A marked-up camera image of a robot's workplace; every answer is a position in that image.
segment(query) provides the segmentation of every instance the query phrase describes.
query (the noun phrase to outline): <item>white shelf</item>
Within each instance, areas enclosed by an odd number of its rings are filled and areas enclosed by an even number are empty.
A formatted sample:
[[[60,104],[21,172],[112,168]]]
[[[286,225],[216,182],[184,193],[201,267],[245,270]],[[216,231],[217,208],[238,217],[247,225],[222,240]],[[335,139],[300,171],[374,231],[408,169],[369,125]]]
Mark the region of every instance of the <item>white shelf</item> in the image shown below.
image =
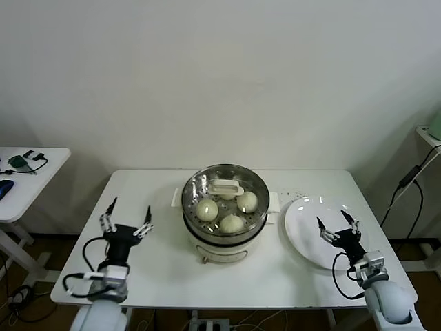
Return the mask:
[[[437,140],[429,134],[428,126],[417,126],[416,133],[418,133],[432,147],[441,145],[441,140]]]

